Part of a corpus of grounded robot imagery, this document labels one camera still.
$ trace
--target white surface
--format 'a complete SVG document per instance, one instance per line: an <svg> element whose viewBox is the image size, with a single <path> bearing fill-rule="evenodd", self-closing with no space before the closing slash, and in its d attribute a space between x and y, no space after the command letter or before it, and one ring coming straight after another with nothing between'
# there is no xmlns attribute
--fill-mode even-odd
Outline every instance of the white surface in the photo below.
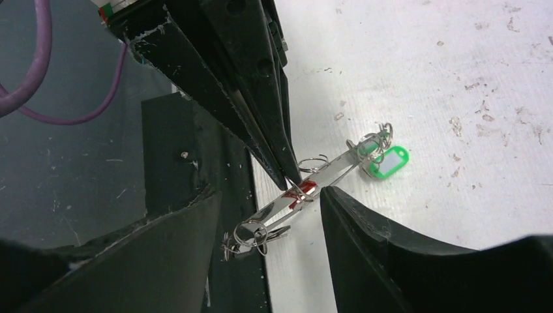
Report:
<svg viewBox="0 0 553 313"><path fill-rule="evenodd" d="M553 232L553 2L276 5L298 160L389 121L410 163L380 183L349 174L359 201L470 248ZM280 194L260 167L256 186L260 206ZM273 312L336 312L318 204L290 224L266 259Z"/></svg>

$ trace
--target dark floor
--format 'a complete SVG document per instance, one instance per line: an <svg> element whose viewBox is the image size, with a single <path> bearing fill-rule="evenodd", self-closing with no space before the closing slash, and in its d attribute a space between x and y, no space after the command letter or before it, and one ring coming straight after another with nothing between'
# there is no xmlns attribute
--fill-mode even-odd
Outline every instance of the dark floor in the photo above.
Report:
<svg viewBox="0 0 553 313"><path fill-rule="evenodd" d="M106 96L120 45L92 2L51 2L52 60L28 106L77 117ZM1 3L0 82L8 90L31 64L35 27L33 1ZM127 57L112 106L90 123L56 127L18 112L0 119L0 237L35 247L78 245L142 218L140 102L169 92L166 78Z"/></svg>

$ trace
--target cable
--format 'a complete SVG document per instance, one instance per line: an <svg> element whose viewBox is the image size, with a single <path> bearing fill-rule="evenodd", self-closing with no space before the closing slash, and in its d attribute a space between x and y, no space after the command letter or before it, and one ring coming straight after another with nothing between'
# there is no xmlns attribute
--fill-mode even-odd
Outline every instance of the cable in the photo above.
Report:
<svg viewBox="0 0 553 313"><path fill-rule="evenodd" d="M56 117L50 117L47 115L42 115L40 113L37 113L29 108L26 108L22 106L19 109L19 112L23 113L24 115L37 120L39 122L43 122L46 124L51 125L78 125L82 123L86 123L88 121L91 121L92 119L98 117L100 114L102 114L108 106L110 106L110 103L112 102L115 93L117 92L117 87L119 86L119 81L121 80L121 73L123 71L123 64L125 64L125 56L127 55L127 44L121 45L121 52L119 53L119 60L117 62L117 67L115 68L115 75L113 77L112 86L110 88L110 92L104 99L104 102L100 104L99 107L97 107L94 111L88 113L87 115L84 115L82 117L76 118L76 119L58 119ZM6 89L0 84L0 96L7 93Z"/></svg>
<svg viewBox="0 0 553 313"><path fill-rule="evenodd" d="M23 82L13 93L0 98L0 117L4 117L23 106L42 84L52 53L52 15L49 0L35 0L37 12L37 46L33 62Z"/></svg>

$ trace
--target white table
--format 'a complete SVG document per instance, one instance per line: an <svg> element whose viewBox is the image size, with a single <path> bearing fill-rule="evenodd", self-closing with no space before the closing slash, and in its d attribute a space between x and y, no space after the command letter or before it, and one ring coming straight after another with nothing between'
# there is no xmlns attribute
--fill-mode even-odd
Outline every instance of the white table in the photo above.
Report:
<svg viewBox="0 0 553 313"><path fill-rule="evenodd" d="M553 233L553 2L276 5L298 160L334 158L388 121L410 163L339 184L367 207L476 249ZM256 187L260 207L280 194L259 166ZM336 312L319 204L290 224L266 257L273 312Z"/></svg>

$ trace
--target screw hole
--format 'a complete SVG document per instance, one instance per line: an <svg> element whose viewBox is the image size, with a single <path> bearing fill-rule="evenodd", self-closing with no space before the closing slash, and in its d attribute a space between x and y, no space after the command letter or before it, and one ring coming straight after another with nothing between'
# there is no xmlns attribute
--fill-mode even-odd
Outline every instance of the screw hole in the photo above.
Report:
<svg viewBox="0 0 553 313"><path fill-rule="evenodd" d="M269 59L262 59L258 62L258 72L263 77L269 77L273 73L273 62Z"/></svg>
<svg viewBox="0 0 553 313"><path fill-rule="evenodd" d="M240 13L244 12L244 9L246 9L245 0L229 0L226 4L226 10L228 11L228 14L232 16L239 15Z"/></svg>

